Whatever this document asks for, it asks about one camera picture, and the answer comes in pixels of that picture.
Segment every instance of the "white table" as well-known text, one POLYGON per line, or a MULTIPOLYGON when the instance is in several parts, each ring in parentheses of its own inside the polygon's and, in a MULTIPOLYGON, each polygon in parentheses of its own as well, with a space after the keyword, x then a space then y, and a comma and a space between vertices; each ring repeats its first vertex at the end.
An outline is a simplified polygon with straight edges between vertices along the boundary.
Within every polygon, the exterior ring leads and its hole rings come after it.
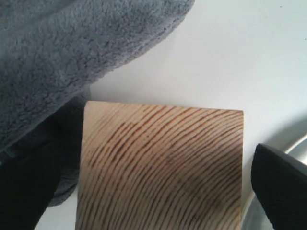
MULTIPOLYGON (((260 142, 284 149, 307 132, 307 2, 196 0, 165 41, 93 86, 96 100, 245 112, 243 201, 260 142)), ((38 230, 74 230, 76 193, 38 230)))

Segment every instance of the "stainless steel surface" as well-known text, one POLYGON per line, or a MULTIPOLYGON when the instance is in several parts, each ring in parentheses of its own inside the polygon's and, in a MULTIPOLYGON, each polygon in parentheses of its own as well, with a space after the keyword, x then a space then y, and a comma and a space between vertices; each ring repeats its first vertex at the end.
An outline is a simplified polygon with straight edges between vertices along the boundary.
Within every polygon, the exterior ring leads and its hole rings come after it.
MULTIPOLYGON (((307 164, 307 134, 293 143, 285 153, 307 164)), ((241 230, 273 230, 254 193, 243 208, 241 230)))

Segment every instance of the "light wood piece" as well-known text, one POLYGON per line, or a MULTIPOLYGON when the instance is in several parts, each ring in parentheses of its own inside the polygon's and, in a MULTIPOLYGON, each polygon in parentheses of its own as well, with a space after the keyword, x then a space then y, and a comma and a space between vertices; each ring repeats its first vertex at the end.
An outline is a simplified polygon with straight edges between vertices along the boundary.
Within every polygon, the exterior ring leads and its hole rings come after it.
POLYGON ((243 112, 89 102, 77 230, 239 230, 243 112))

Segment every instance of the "gray fleece fabric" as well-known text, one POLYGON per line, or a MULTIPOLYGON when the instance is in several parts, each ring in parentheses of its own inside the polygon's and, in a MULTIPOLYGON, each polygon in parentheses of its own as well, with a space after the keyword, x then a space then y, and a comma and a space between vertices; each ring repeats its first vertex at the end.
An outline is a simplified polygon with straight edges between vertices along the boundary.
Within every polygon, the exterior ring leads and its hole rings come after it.
POLYGON ((0 0, 0 159, 56 146, 51 205, 65 200, 78 177, 84 89, 162 41, 193 3, 0 0))

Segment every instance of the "wooden block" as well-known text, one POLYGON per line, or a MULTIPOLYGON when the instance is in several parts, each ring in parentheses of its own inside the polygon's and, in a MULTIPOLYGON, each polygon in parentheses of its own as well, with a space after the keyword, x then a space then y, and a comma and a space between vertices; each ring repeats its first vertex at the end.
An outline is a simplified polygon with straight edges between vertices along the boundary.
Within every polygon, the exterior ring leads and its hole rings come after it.
POLYGON ((77 230, 239 230, 243 112, 89 102, 77 230))

